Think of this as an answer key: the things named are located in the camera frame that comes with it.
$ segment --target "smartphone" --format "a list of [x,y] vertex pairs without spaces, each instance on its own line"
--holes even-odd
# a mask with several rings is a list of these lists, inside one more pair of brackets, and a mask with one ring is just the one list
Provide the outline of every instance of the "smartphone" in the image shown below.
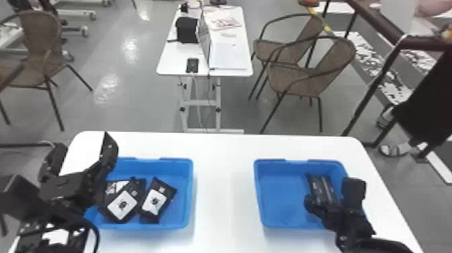
[[188,58],[186,72],[187,73],[198,73],[198,63],[199,63],[199,59]]

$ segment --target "blue plastic bin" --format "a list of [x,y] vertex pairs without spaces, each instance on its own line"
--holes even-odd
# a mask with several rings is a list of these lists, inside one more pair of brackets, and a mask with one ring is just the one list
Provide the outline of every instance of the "blue plastic bin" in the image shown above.
[[108,174],[107,181],[128,180],[132,176],[146,178],[146,189],[151,184],[153,177],[157,177],[178,190],[158,224],[142,223],[138,214],[127,223],[112,223],[98,212],[97,206],[88,209],[85,218],[102,229],[177,229],[188,225],[192,210],[193,189],[193,163],[191,160],[120,157],[114,170]]
[[304,207],[311,190],[306,174],[329,176],[338,198],[342,179],[347,177],[338,161],[259,159],[254,162],[254,180],[260,220],[266,227],[324,229],[322,221]]

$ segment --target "white table top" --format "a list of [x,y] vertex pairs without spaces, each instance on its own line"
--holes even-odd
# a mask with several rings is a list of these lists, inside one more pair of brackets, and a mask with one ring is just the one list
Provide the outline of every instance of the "white table top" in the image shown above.
[[[215,135],[112,132],[119,156],[185,157],[194,164],[192,217],[176,230],[101,230],[100,252],[312,252],[339,253],[326,230],[268,229],[259,216],[254,186],[256,159],[335,159],[349,176],[367,182],[364,209],[378,237],[422,253],[413,233],[359,141],[351,137]],[[69,147],[62,174],[97,160],[103,132],[79,133]],[[92,237],[85,252],[92,250]]]
[[[225,6],[224,11],[228,11],[229,15],[234,17],[240,24],[240,27],[231,28],[222,31],[209,30],[213,40],[224,40],[222,34],[235,34],[235,42],[237,45],[243,47],[243,52],[247,53],[248,59],[246,69],[215,69],[210,70],[202,53],[201,46],[199,44],[182,44],[180,42],[166,42],[163,52],[161,53],[159,64],[157,66],[157,74],[159,75],[176,75],[176,76],[187,76],[191,74],[186,73],[187,59],[188,58],[198,58],[198,73],[195,76],[207,76],[208,74],[212,77],[249,77],[253,75],[253,66],[251,63],[250,48],[248,47],[248,36],[246,34],[245,20],[243,18],[243,9],[236,6]],[[167,40],[174,40],[177,38],[176,35],[176,20],[182,16],[181,11],[178,9],[171,28],[169,29],[169,34]],[[199,18],[201,16],[201,9],[189,9],[189,17]]]

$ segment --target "brown wicker chair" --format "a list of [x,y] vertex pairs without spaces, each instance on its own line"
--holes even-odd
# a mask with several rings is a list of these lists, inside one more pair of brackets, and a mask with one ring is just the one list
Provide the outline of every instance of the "brown wicker chair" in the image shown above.
[[[307,43],[318,40],[334,40],[333,45],[313,69],[302,68],[298,64],[287,64],[279,62],[279,56],[286,48],[290,48],[298,43]],[[273,108],[267,121],[260,130],[262,134],[273,114],[278,109],[281,101],[286,95],[293,95],[308,98],[316,98],[319,106],[319,130],[323,131],[322,125],[322,100],[320,94],[335,80],[344,68],[353,60],[355,55],[353,43],[347,39],[336,36],[317,36],[296,42],[282,45],[273,50],[264,64],[264,68],[269,66],[268,80],[270,87],[276,92],[278,102]]]
[[[24,31],[23,41],[29,55],[19,63],[0,59],[0,92],[6,87],[47,91],[60,129],[64,131],[50,86],[58,85],[51,78],[67,67],[90,91],[93,89],[72,66],[66,64],[61,48],[61,24],[55,16],[46,11],[21,11],[1,20],[0,25],[17,17]],[[5,122],[11,124],[1,102],[0,111]]]
[[[320,34],[320,32],[322,32],[324,30],[325,24],[324,24],[323,19],[317,15],[313,15],[310,13],[295,13],[295,14],[286,15],[283,17],[278,17],[274,20],[270,20],[269,22],[267,22],[264,25],[264,27],[262,28],[259,39],[254,41],[254,52],[253,52],[253,55],[251,56],[251,60],[253,60],[254,56],[256,56],[256,58],[258,58],[262,64],[262,70],[261,70],[259,76],[261,76],[264,73],[264,71],[265,71],[265,68],[263,68],[264,63],[267,61],[268,56],[273,52],[273,50],[286,44],[285,42],[277,42],[277,41],[262,39],[267,27],[270,24],[273,24],[275,22],[287,20],[287,19],[293,18],[293,17],[310,17],[310,19],[307,21],[307,23],[305,24],[304,28],[302,29],[302,31],[300,32],[300,34],[298,35],[298,37],[295,41],[304,40],[306,38],[311,38],[311,37],[317,36]],[[290,46],[288,48],[285,48],[284,52],[282,52],[279,56],[279,61],[282,63],[288,63],[288,64],[298,63],[301,60],[301,58],[303,58],[303,56],[305,55],[307,50],[309,48],[311,48],[311,52],[309,53],[309,56],[308,56],[308,58],[310,59],[312,56],[312,50],[313,50],[313,48],[311,46],[314,44],[315,44],[315,41],[314,42],[307,41],[306,43],[298,43],[298,44],[294,44],[293,46]],[[260,80],[260,77],[258,78],[257,82],[254,84],[254,87],[248,96],[248,100],[250,100],[251,97],[253,96],[253,93],[259,84],[259,80]],[[266,79],[264,80],[264,83],[262,84],[261,88],[259,89],[256,99],[259,98],[267,81],[268,81],[268,77],[266,77]]]

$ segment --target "concrete floor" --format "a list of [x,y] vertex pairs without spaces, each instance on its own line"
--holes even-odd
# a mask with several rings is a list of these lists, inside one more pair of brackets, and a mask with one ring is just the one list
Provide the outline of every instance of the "concrete floor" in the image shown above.
[[[0,122],[2,142],[50,140],[68,145],[77,133],[86,130],[182,130],[176,79],[160,77],[155,72],[178,2],[137,3],[138,11],[133,9],[130,1],[117,1],[111,7],[62,5],[65,9],[93,9],[98,12],[98,20],[93,22],[70,20],[73,26],[87,24],[90,36],[82,38],[67,35],[69,42],[65,45],[76,58],[73,66],[91,84],[94,92],[89,92],[68,71],[55,78],[60,84],[60,88],[55,91],[56,100],[66,126],[66,131],[60,132],[45,92],[7,88],[0,97],[12,124],[7,126]],[[259,7],[254,1],[229,0],[229,3],[243,7],[250,45],[268,20],[305,12],[295,0],[265,0],[259,2]],[[0,17],[10,13],[9,6],[4,1],[0,2]],[[302,25],[301,20],[277,24],[268,31],[268,38],[290,41],[295,38],[293,28]],[[328,46],[328,43],[318,44],[314,62],[319,60]],[[275,95],[270,89],[265,89],[258,101],[247,100],[260,70],[260,64],[254,62],[253,77],[224,79],[224,128],[245,129],[247,134],[256,134],[269,115],[276,103]],[[322,94],[322,134],[318,133],[316,103],[310,107],[307,100],[298,98],[284,100],[266,133],[338,135],[348,123],[365,91],[365,82],[360,75],[353,67],[347,67]],[[376,137],[379,131],[374,124],[381,109],[381,103],[373,98],[352,136],[362,140]],[[206,119],[209,111],[203,111],[202,115]],[[197,127],[197,124],[198,119],[193,113],[190,126]],[[399,143],[405,140],[405,134],[396,127],[385,142]],[[36,182],[40,162],[47,152],[47,148],[0,150],[0,175],[19,173]],[[429,165],[416,164],[410,156],[385,159],[373,150],[369,150],[369,155],[424,251],[450,252],[452,188],[445,186]],[[10,217],[7,217],[7,222],[11,233],[6,238],[0,238],[2,252],[7,251],[17,227],[17,221]]]

